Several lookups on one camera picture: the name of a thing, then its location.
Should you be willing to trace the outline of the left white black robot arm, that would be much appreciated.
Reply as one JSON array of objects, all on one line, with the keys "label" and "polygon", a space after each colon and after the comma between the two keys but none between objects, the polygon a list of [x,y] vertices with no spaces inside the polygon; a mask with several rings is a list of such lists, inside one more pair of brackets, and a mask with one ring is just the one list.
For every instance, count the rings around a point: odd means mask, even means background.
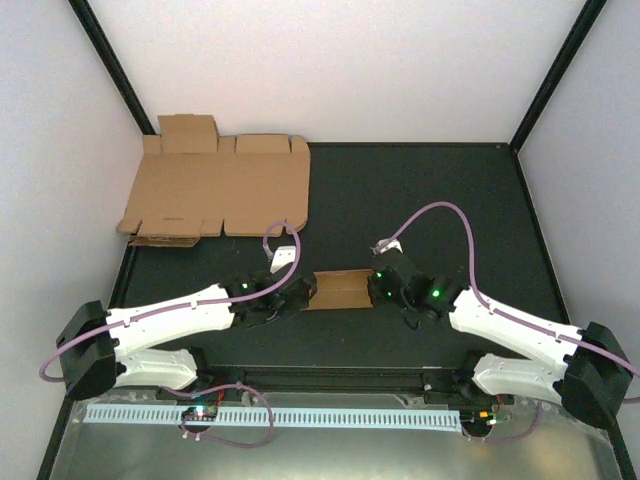
[{"label": "left white black robot arm", "polygon": [[213,372],[191,348],[163,351],[183,337],[252,328],[306,309],[317,291],[312,273],[235,274],[190,295],[156,304],[106,310],[83,304],[56,340],[66,395],[99,396],[114,387],[165,386],[193,399],[214,388]]}]

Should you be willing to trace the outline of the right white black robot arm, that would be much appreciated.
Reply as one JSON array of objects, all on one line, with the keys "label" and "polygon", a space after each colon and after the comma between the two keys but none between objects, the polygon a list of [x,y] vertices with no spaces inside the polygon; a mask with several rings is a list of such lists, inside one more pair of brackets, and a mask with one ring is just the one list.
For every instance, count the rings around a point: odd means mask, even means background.
[{"label": "right white black robot arm", "polygon": [[446,320],[461,333],[512,352],[506,359],[480,356],[454,379],[457,396],[476,403],[488,395],[530,397],[562,406],[575,419],[610,429],[633,379],[630,362],[613,332],[592,322],[559,324],[494,299],[480,300],[469,286],[419,271],[396,248],[377,253],[368,278],[373,306],[397,305],[430,320]]}]

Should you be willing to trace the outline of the brown cardboard box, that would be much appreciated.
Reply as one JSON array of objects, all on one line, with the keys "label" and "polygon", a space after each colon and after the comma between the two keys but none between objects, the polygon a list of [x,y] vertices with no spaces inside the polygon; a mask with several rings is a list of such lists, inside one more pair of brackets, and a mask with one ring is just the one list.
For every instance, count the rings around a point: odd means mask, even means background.
[{"label": "brown cardboard box", "polygon": [[370,269],[315,272],[317,291],[306,311],[370,309]]}]

